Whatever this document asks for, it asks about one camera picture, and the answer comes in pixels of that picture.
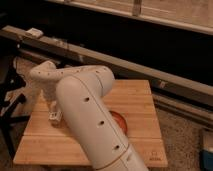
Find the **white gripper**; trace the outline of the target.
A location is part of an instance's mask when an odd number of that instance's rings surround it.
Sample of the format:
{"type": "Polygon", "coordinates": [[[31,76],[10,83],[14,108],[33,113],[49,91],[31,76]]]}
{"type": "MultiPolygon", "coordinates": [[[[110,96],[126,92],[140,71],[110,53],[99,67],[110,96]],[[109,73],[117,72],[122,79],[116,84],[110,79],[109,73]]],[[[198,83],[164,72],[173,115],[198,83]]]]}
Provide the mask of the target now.
{"type": "Polygon", "coordinates": [[[43,84],[43,97],[47,102],[53,102],[56,100],[56,85],[53,83],[43,84]]]}

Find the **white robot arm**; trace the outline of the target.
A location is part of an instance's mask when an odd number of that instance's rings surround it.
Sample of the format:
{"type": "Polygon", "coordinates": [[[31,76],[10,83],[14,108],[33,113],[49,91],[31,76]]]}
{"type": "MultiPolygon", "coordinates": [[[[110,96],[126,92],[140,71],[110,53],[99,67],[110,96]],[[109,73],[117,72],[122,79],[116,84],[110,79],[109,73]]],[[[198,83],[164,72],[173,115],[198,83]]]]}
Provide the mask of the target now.
{"type": "Polygon", "coordinates": [[[111,69],[58,69],[45,61],[32,68],[30,76],[42,85],[44,97],[57,104],[95,171],[149,171],[102,101],[115,81],[111,69]]]}

